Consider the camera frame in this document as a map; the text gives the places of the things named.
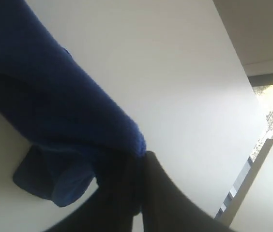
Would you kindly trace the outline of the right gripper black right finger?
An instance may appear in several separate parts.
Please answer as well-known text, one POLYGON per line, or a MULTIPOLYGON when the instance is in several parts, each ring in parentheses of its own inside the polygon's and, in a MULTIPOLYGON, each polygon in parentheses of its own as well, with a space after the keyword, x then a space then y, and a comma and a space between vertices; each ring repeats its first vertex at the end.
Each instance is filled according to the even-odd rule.
POLYGON ((172 182, 152 151, 144 157, 142 217, 146 232, 229 232, 188 199, 172 182))

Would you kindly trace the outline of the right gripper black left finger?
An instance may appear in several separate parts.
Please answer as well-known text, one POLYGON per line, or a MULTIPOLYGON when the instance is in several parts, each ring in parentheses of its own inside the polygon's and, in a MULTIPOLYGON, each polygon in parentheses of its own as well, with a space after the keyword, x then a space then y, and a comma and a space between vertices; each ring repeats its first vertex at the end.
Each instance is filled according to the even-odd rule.
POLYGON ((131 232, 141 211, 141 158, 129 157, 123 170, 110 178, 72 214, 48 232, 131 232))

